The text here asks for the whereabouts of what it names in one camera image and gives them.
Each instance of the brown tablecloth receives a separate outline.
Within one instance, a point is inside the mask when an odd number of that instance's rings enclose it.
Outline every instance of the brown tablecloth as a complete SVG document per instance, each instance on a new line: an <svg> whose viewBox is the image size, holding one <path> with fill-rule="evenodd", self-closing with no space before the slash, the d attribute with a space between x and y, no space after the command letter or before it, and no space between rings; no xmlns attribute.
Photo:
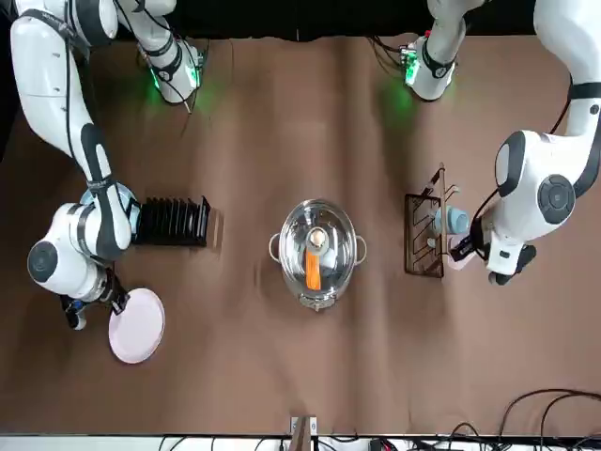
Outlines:
<svg viewBox="0 0 601 451"><path fill-rule="evenodd" d="M93 309L75 333L28 278L29 248L85 183L21 116L0 165L0 430L285 433L308 412L321 433L450 432L462 420L494 433L522 392L601 390L598 183L506 288L476 261L443 281L403 270L404 193L444 161L463 190L453 204L474 212L500 143L554 123L568 76L536 38L467 39L454 83L429 104L364 39L215 41L192 117L161 102L129 43L96 52L92 73L97 105L84 76L86 102L118 179L141 199L205 195L223 239L132 247L117 262L123 283L153 289L166 312L152 358L119 363L108 312ZM267 253L311 197L344 208L369 248L345 296L318 314ZM525 402L508 431L536 432L546 401ZM568 400L547 431L588 434L600 415Z"/></svg>

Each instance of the black wire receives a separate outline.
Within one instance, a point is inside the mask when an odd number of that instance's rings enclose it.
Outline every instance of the black wire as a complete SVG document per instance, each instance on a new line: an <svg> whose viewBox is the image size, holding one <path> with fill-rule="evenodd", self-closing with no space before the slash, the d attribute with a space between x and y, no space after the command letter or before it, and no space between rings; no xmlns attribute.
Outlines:
<svg viewBox="0 0 601 451"><path fill-rule="evenodd" d="M557 128L560 126L560 124L562 123L563 117L565 116L565 113L567 113L567 109L570 107L570 99L568 98L567 101L565 101L565 105L563 106L562 109L562 113L560 114L560 116L557 118L557 122L555 122L555 125L553 126L553 128L551 129L551 131L548 134L553 134L554 132L557 131Z"/></svg>
<svg viewBox="0 0 601 451"><path fill-rule="evenodd" d="M476 210L476 214L473 215L473 220L471 221L471 225L473 226L476 219L478 219L480 217L480 213L482 212L482 210L485 208L486 204L488 204L488 202L490 202L490 200L495 196L496 193L499 192L499 188L495 188L495 191L493 191L487 198L486 200L482 203L482 205L480 205L480 207L478 207L478 210ZM478 255L478 257L480 257L482 260L486 260L486 257L484 254L482 254L482 251L476 247L474 247L474 250L476 251L476 254Z"/></svg>
<svg viewBox="0 0 601 451"><path fill-rule="evenodd" d="M355 435L355 437L351 437L349 439L341 439L340 437L334 437L334 436L330 436L330 438L338 443L352 443L352 442L357 442L359 440L359 437L357 435Z"/></svg>
<svg viewBox="0 0 601 451"><path fill-rule="evenodd" d="M374 41L373 39L370 39L370 38L367 38L367 40L369 40L373 44L374 49L376 49L376 45L378 45L378 43L376 41ZM394 58L394 56L392 56L390 54L390 52L388 50L386 50L383 47L380 47L380 49L384 52L384 54L386 55L386 57L390 60L390 62L387 62L387 65L390 66L394 70L400 70L400 57L399 57L399 60L397 61Z"/></svg>
<svg viewBox="0 0 601 451"><path fill-rule="evenodd" d="M174 444L172 447L169 448L169 451L173 451L174 449L177 448L177 446L182 443L184 440L186 440L188 437L182 437L181 439L179 439L176 444Z"/></svg>
<svg viewBox="0 0 601 451"><path fill-rule="evenodd" d="M567 91L567 99L565 100L565 105L563 106L563 109L562 109L562 112L560 113L560 116L557 118L557 122L555 122L555 125L551 128L551 131L548 134L553 134L554 132L557 131L557 128L562 123L562 120L563 120L563 117L565 116L565 113L567 113L567 110L570 107L570 90L572 89L572 84L573 83L574 82L572 80L572 77L570 76L570 87L568 88L568 91Z"/></svg>
<svg viewBox="0 0 601 451"><path fill-rule="evenodd" d="M519 403L520 401L522 401L523 399L526 399L528 397L535 397L537 395L542 395L545 393L556 393L556 394L567 394L567 395L578 395L581 397L590 397L592 399L595 399L597 401L601 401L601 394L595 393L595 392L587 392L584 390L575 390L575 389L570 389L570 388L543 388L540 390L534 390L528 393L525 393L524 395L521 395L519 397L517 397L516 399L514 399L509 406L507 406L507 409L505 409L505 413L503 414L503 417L501 419L501 423L499 425L499 431L497 433L497 438L500 439L503 432L505 431L505 425L507 424L507 419L509 417L509 414L511 413L511 410L516 406L517 403Z"/></svg>
<svg viewBox="0 0 601 451"><path fill-rule="evenodd" d="M586 442L588 442L590 440L601 440L601 435L599 435L599 434L589 435L588 437L583 438L579 442L576 442L574 444L574 446L572 446L572 449L574 449L574 448L579 449L581 446L583 446Z"/></svg>
<svg viewBox="0 0 601 451"><path fill-rule="evenodd" d="M68 9L72 9L73 4L71 0L67 1L65 7L65 23L67 23L67 11ZM67 145L69 146L69 153L72 159L75 159L75 155L73 153L73 143L71 142L71 126L70 126L70 111L71 111L71 57L70 57L70 48L69 48L69 38L65 38L65 60L67 61L67 81L66 88L67 93L65 94L65 126L67 127Z"/></svg>
<svg viewBox="0 0 601 451"><path fill-rule="evenodd" d="M570 397L587 397L588 399L594 399L596 401L601 402L601 396L600 395L597 395L597 394L588 394L588 393L569 393L569 394L566 394L566 395L561 395L560 397L556 397L551 402L549 402L547 404L547 408L545 409L545 412L543 413L543 416L541 417L541 427L540 427L541 451L543 450L543 446L545 446L545 435L544 435L544 433L545 433L545 422L547 420L547 416L548 416L549 411L559 401L561 401L562 399L568 399Z"/></svg>
<svg viewBox="0 0 601 451"><path fill-rule="evenodd" d="M395 80L400 80L401 77L397 77L395 76L393 73L390 73L390 71L386 68L384 61L382 61L381 55L378 53L378 50L376 49L376 45L374 44L374 42L372 42L371 40L368 40L370 45L372 46L372 50L374 51L374 56L376 57L376 61L378 62L379 66L382 68L382 70L384 70L384 72L386 72L386 75L388 75L389 77L395 79Z"/></svg>
<svg viewBox="0 0 601 451"><path fill-rule="evenodd" d="M468 423L467 421L462 421L461 423L459 423L457 426L455 426L455 429L453 429L453 431L451 432L451 435L449 436L448 451L451 451L451 445L453 444L453 438L456 435L459 435L459 436L463 435L463 434L457 434L457 432L461 428L467 428L467 429L471 430L473 432L473 434L476 436L476 440L478 441L480 451L484 451L484 448L482 447L482 441L480 441L480 434L478 434L478 431L476 430L476 428L471 423Z"/></svg>
<svg viewBox="0 0 601 451"><path fill-rule="evenodd" d="M256 446L254 447L254 451L259 449L259 446L266 440L267 440L267 438L265 438L265 437L263 437L261 440L259 440L259 443L257 443Z"/></svg>
<svg viewBox="0 0 601 451"><path fill-rule="evenodd" d="M331 444L329 444L329 443L322 442L321 440L317 440L317 442L318 442L319 444L323 444L323 445L324 445L324 446L326 446L327 448L330 448L330 449L331 449L331 451L336 451L336 448L334 448L334 447L333 447Z"/></svg>
<svg viewBox="0 0 601 451"><path fill-rule="evenodd" d="M386 45L384 42L382 42L380 36L370 36L369 39L373 40L378 46L388 52L394 52L395 54L401 53L401 49L397 47L391 47L390 45Z"/></svg>
<svg viewBox="0 0 601 451"><path fill-rule="evenodd" d="M388 439L381 438L379 439L379 442L380 444L386 444L389 448L391 448L391 451L398 451L398 448L394 445L394 443Z"/></svg>

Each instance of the white plate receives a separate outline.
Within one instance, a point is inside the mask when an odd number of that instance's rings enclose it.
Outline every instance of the white plate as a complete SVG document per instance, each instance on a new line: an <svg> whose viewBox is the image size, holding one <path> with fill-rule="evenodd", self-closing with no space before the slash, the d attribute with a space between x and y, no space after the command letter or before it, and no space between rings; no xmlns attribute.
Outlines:
<svg viewBox="0 0 601 451"><path fill-rule="evenodd" d="M161 343L165 312L159 297L147 288L133 289L129 295L123 313L111 313L109 342L119 360L139 364Z"/></svg>

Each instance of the glass lid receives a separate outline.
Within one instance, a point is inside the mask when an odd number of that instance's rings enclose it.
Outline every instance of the glass lid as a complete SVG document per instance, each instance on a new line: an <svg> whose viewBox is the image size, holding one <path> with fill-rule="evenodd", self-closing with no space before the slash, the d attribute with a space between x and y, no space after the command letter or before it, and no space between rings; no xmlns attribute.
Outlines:
<svg viewBox="0 0 601 451"><path fill-rule="evenodd" d="M355 231L346 213L323 199L305 200L288 215L280 261L299 294L324 299L344 288L355 265Z"/></svg>

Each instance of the wire rack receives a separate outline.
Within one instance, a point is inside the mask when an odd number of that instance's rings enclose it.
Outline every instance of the wire rack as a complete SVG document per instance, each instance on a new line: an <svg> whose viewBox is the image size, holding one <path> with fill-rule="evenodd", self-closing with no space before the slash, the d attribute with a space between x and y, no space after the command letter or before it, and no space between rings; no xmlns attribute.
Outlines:
<svg viewBox="0 0 601 451"><path fill-rule="evenodd" d="M433 233L435 213L446 211L446 203L457 191L446 188L444 164L420 194L405 195L405 272L425 277L444 276L442 256L447 254L447 215L440 215L440 233Z"/></svg>

